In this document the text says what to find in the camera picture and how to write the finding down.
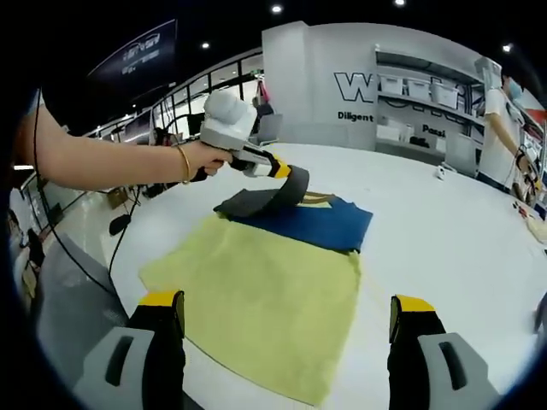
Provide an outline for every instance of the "white table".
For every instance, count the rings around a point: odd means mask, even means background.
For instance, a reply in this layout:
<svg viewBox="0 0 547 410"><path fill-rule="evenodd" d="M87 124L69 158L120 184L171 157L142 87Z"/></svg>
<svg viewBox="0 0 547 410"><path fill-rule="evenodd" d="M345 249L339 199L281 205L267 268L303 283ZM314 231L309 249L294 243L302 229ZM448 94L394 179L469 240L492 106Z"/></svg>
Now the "white table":
<svg viewBox="0 0 547 410"><path fill-rule="evenodd" d="M458 174L435 179L433 167L395 156L296 144L270 150L309 170L309 190L335 193L374 213L362 246L356 316L321 408L387 408L396 293L430 302L446 330L460 333L486 359L497 389L507 391L532 352L532 312L547 289L547 257L514 200ZM146 293L140 268L176 247L214 206L243 188L282 183L226 167L137 207L112 271L126 311L132 314ZM206 410L308 408L231 373L188 341L185 351L184 390Z"/></svg>

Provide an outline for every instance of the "face mask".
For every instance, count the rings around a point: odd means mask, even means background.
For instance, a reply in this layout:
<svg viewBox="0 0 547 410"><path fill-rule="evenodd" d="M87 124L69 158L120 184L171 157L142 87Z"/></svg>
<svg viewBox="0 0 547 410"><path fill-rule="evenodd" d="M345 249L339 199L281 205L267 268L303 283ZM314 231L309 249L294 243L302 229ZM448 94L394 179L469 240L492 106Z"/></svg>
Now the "face mask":
<svg viewBox="0 0 547 410"><path fill-rule="evenodd" d="M517 84L513 79L509 79L509 98L511 100L516 100L522 95L522 88Z"/></svg>

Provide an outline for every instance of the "yellow towel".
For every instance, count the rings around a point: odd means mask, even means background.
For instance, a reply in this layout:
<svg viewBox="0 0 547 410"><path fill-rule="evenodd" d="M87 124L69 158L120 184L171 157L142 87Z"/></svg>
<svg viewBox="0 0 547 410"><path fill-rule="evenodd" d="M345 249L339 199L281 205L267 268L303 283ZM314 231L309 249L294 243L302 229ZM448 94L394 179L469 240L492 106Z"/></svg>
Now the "yellow towel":
<svg viewBox="0 0 547 410"><path fill-rule="evenodd" d="M185 330L244 378L312 405L329 390L356 305L356 254L208 217L140 273L150 291L185 291Z"/></svg>

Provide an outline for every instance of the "ceiling light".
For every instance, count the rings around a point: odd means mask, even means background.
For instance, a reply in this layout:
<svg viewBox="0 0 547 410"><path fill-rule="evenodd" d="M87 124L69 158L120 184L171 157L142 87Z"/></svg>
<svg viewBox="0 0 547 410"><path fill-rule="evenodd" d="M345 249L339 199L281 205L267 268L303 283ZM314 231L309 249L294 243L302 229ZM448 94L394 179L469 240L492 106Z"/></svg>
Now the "ceiling light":
<svg viewBox="0 0 547 410"><path fill-rule="evenodd" d="M27 171L30 169L34 169L32 165L14 165L15 171Z"/></svg>

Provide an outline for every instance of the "black ceiling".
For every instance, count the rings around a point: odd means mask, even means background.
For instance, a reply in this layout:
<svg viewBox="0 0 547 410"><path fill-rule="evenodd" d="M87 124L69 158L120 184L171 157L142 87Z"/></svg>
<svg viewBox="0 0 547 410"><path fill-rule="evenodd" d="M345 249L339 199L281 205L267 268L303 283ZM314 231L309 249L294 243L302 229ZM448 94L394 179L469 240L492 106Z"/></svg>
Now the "black ceiling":
<svg viewBox="0 0 547 410"><path fill-rule="evenodd" d="M281 15L270 13L274 3L283 5ZM44 35L48 44L44 95L54 116L76 134L130 112L129 101L87 86L85 76L126 42L176 18L180 81L237 53L259 47L261 31L271 26L290 21L310 25L374 22L431 32L502 64L508 59L517 62L526 73L526 87L540 97L547 91L546 48L541 38L544 16L535 9L537 2L505 4L491 0L407 0L406 7L397 8L393 0L63 2L60 7L49 7L48 14L54 16L44 24L48 32ZM200 48L203 41L211 44L210 49ZM501 50L507 42L515 44L510 56ZM158 97L158 93L150 95L150 101Z"/></svg>

